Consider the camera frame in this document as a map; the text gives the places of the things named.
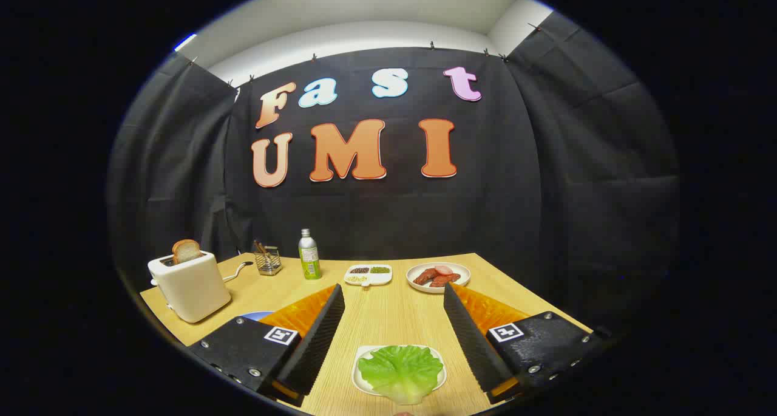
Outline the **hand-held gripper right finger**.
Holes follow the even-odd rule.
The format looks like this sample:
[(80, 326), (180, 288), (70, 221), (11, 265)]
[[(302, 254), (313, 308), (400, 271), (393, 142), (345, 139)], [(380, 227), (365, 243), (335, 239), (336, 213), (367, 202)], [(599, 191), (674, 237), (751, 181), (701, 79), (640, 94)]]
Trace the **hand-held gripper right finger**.
[(530, 315), (459, 284), (445, 285), (443, 306), (491, 404), (552, 388), (605, 348), (601, 330), (552, 311)]

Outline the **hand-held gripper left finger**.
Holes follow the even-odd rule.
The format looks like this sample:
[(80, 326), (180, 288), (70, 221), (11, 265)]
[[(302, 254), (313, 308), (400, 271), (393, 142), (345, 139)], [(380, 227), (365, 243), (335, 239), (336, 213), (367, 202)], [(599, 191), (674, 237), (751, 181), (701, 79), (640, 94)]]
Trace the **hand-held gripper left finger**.
[(299, 407), (313, 389), (345, 309), (342, 287), (333, 284), (261, 320), (236, 316), (189, 350), (254, 393)]

